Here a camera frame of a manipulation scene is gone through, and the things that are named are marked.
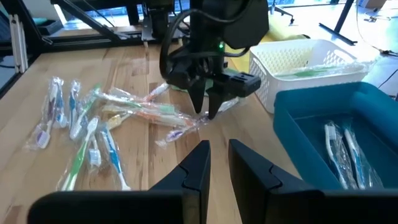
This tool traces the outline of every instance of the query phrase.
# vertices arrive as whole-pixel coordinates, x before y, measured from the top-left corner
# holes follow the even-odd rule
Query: blue tray
[[[398,103],[367,83],[282,91],[274,130],[303,180],[342,189],[325,146],[324,125],[351,123],[356,139],[385,188],[398,188]]]

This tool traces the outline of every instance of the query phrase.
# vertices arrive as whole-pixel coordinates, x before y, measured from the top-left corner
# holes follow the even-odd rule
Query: green toothbrush
[[[86,138],[84,139],[83,144],[81,144],[81,147],[79,148],[79,151],[77,152],[75,160],[73,160],[72,168],[70,169],[68,177],[66,178],[65,182],[63,183],[63,186],[61,189],[62,191],[71,191],[75,188],[77,175],[79,174],[81,165],[83,164],[83,161],[85,159],[87,145],[90,141],[91,136],[94,134],[94,132],[97,128],[98,121],[99,121],[99,118],[95,117],[88,123]]]

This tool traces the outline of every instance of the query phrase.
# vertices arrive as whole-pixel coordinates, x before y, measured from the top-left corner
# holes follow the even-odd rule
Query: blue toothbrush
[[[115,167],[116,172],[118,173],[120,183],[122,185],[122,190],[131,190],[131,188],[127,185],[126,181],[124,180],[122,167],[120,165],[119,155],[118,152],[116,151],[116,145],[112,138],[111,132],[109,131],[107,126],[104,127],[101,134],[104,139],[105,146],[109,152],[109,157],[111,158],[111,162]]]

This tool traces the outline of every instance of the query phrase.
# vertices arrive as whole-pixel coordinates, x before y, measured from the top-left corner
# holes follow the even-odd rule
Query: wooden table
[[[49,147],[25,151],[23,146],[39,122],[41,107],[52,76],[65,80],[65,90],[74,79],[86,93],[95,83],[103,90],[112,86],[145,96],[163,82],[159,73],[160,46],[122,47],[43,54],[0,100],[0,221],[25,223],[30,205],[53,192],[70,158],[75,154],[65,130],[53,129]],[[186,93],[170,90],[159,102],[173,103],[193,114]],[[211,143],[211,180],[208,223],[241,223],[228,167],[228,140],[238,139],[262,156],[299,176],[272,128],[272,117],[255,95],[217,117],[199,131],[188,134],[167,149],[156,145],[170,128],[130,118],[113,131],[125,164],[128,184],[146,190],[168,174],[200,141]],[[78,189],[114,189],[111,169],[97,177],[84,167],[76,183]]]

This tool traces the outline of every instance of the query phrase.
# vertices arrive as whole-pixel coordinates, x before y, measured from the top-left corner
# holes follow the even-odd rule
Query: packaged toothbrush
[[[144,101],[151,102],[168,89],[169,89],[169,84],[163,83],[160,86],[156,87],[154,90],[152,90],[151,93],[149,93],[147,96],[145,96]]]
[[[106,100],[110,103],[117,103],[130,108],[145,108],[149,110],[161,111],[163,114],[175,114],[179,113],[178,109],[174,105],[167,103],[151,103],[145,102],[143,99],[131,95],[128,92],[112,88],[109,94],[99,92],[97,97]]]
[[[236,105],[239,102],[239,98],[234,98],[229,101],[225,101],[219,108],[218,114],[221,114],[230,108],[232,108],[234,105]],[[162,148],[166,148],[168,143],[174,142],[178,140],[180,137],[182,137],[185,134],[188,134],[190,132],[198,130],[199,127],[204,126],[208,124],[210,120],[208,119],[208,112],[204,113],[201,115],[197,120],[195,120],[192,125],[190,126],[185,126],[182,128],[177,128],[172,131],[170,131],[166,137],[162,140],[156,141],[156,144]]]
[[[383,183],[377,172],[370,165],[364,152],[359,146],[355,138],[355,133],[351,126],[346,125],[344,127],[344,135],[347,141],[349,153],[354,165],[354,171],[356,176],[356,183],[359,189],[382,189]]]
[[[62,83],[63,80],[59,77],[53,77],[49,81],[49,88],[42,106],[40,123],[34,128],[27,140],[24,146],[25,149],[45,149],[49,144],[52,126],[55,122],[58,89],[59,86],[62,86]]]
[[[73,80],[70,84],[69,91],[69,131],[72,130],[73,125],[76,123],[78,117],[78,99],[81,84],[78,80]]]
[[[65,115],[65,104],[63,102],[62,86],[63,80],[57,78],[55,81],[58,85],[57,99],[55,100],[55,128],[66,128],[68,125],[68,119]]]
[[[65,169],[64,175],[62,175],[61,179],[58,181],[57,190],[76,190],[76,181],[78,179],[78,176],[83,175],[81,167],[83,166],[84,161],[87,161],[87,151],[90,150],[89,147],[90,145],[92,145],[92,141],[95,136],[99,121],[100,117],[95,116],[88,123],[86,127],[85,137],[78,144],[79,146],[75,156],[72,157],[72,160],[68,163],[67,168]],[[93,158],[89,157],[89,163],[98,164],[100,162],[92,162],[91,159]]]
[[[78,141],[85,134],[85,126],[88,124],[88,118],[90,117],[90,111],[94,108],[95,101],[97,99],[96,94],[101,91],[101,85],[97,84],[95,87],[76,104],[77,119],[72,125],[70,130],[70,139],[72,141]]]
[[[141,103],[145,102],[143,98],[141,98],[139,96],[135,96],[135,95],[133,95],[133,94],[127,92],[127,91],[121,90],[121,89],[116,88],[116,87],[112,87],[109,90],[108,93],[109,93],[110,96],[117,96],[117,97],[120,97],[120,98],[126,98],[129,101],[136,101],[136,102],[141,102]]]
[[[332,121],[325,125],[326,149],[332,170],[344,189],[358,189],[339,127]]]
[[[193,126],[194,120],[187,114],[163,114],[162,111],[149,110],[146,108],[128,108],[116,105],[105,105],[103,112],[106,113],[127,113],[133,117],[141,118],[153,124],[171,127]]]
[[[99,128],[99,139],[101,144],[104,146],[106,151],[106,156],[109,158],[109,163],[112,169],[115,171],[118,180],[116,182],[120,183],[119,190],[131,190],[126,181],[126,174],[123,169],[122,158],[120,156],[119,147],[116,144],[111,131],[107,125],[102,125]]]
[[[331,75],[350,75],[354,73],[368,73],[375,61],[362,62],[355,60],[344,63],[331,63],[315,65],[311,67],[295,68],[289,71],[276,73],[274,76],[284,80],[296,80],[300,78],[325,77]]]

